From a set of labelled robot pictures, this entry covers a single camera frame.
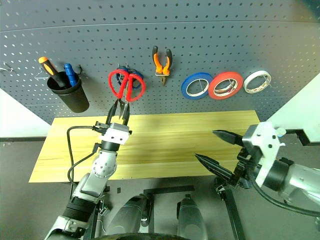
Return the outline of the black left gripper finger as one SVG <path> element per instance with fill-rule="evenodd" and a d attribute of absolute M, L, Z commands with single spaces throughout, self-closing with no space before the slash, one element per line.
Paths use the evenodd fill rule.
<path fill-rule="evenodd" d="M 124 104 L 123 112 L 122 112 L 122 124 L 127 126 L 130 118 L 130 104 L 127 102 Z"/>
<path fill-rule="evenodd" d="M 116 110 L 117 110 L 117 106 L 118 106 L 118 101 L 116 100 L 114 102 L 114 104 L 112 105 L 112 107 L 109 109 L 108 111 L 108 115 L 107 115 L 107 118 L 106 118 L 106 124 L 110 124 L 111 123 L 111 120 L 112 120 L 112 117 L 115 115 L 116 113 Z"/>

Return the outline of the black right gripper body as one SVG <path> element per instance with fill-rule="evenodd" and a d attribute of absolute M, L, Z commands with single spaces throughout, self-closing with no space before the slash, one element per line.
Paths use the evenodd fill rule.
<path fill-rule="evenodd" d="M 256 179 L 256 171 L 258 169 L 258 163 L 261 158 L 261 150 L 254 146 L 251 149 L 242 147 L 237 155 L 237 164 L 233 171 L 232 185 L 234 187 L 246 187 L 243 181 L 248 182 L 249 185 L 253 185 Z"/>

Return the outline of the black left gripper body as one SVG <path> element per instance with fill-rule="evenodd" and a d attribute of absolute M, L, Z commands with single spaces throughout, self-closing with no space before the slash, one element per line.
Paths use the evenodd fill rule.
<path fill-rule="evenodd" d="M 100 134 L 105 134 L 110 127 L 110 123 L 101 123 L 96 121 L 95 125 L 92 127 L 92 130 Z"/>

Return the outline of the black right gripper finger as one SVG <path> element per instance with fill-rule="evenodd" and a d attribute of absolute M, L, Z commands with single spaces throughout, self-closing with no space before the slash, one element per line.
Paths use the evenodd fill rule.
<path fill-rule="evenodd" d="M 229 144 L 238 145 L 241 147 L 244 146 L 244 143 L 242 141 L 243 137 L 237 133 L 227 130 L 213 130 L 212 133 Z"/>
<path fill-rule="evenodd" d="M 237 178 L 230 170 L 222 167 L 220 163 L 213 158 L 196 153 L 195 157 L 198 161 L 211 173 L 225 180 L 232 186 L 237 185 Z"/>

